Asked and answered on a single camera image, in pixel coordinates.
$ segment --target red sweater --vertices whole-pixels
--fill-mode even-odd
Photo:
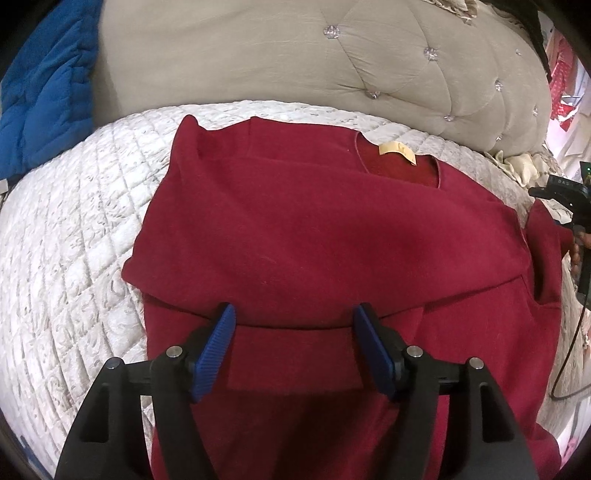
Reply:
[[[214,391],[194,406],[220,480],[371,477],[398,407],[352,334],[363,301],[435,358],[482,358],[544,480],[560,456],[535,420],[570,243],[541,203],[522,230],[453,167],[380,156],[349,129],[252,118],[206,131],[188,116],[123,277],[144,294],[150,358],[236,306]],[[446,416],[442,397],[428,479]],[[152,466],[166,479],[157,439]]]

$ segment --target bed sheet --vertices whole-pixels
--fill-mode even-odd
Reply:
[[[0,210],[0,408],[52,474],[102,364],[112,356],[126,362],[146,359],[141,296],[122,281],[121,267],[187,114],[207,129],[259,116],[353,128],[376,144],[396,139],[462,170],[515,208],[522,224],[533,203],[479,153],[362,113],[243,101],[160,108],[105,125],[27,174]],[[548,203],[548,208],[555,218],[568,217],[556,204]],[[580,313],[568,261],[563,262],[563,328],[550,380]],[[582,358],[581,341],[559,392],[579,386]],[[540,423],[558,435],[575,403],[544,402]],[[142,409],[149,447],[154,425],[149,397],[142,399]]]

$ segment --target clothing tag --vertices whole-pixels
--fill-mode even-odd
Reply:
[[[400,153],[410,163],[417,166],[417,157],[415,157],[414,152],[403,143],[394,141],[381,144],[379,154],[384,155],[385,153]]]

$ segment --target tufted headboard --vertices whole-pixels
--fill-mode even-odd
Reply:
[[[281,100],[380,116],[476,151],[538,151],[544,67],[510,15],[424,0],[105,0],[95,123]]]

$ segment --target blue gripper pad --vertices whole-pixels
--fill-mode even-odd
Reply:
[[[194,402],[200,401],[211,392],[217,373],[228,351],[230,341],[236,330],[236,310],[230,304],[224,309],[213,328],[203,352],[195,362],[191,396]]]
[[[368,315],[361,306],[357,307],[353,312],[353,330],[378,391],[393,399],[396,393],[394,364],[390,360]]]

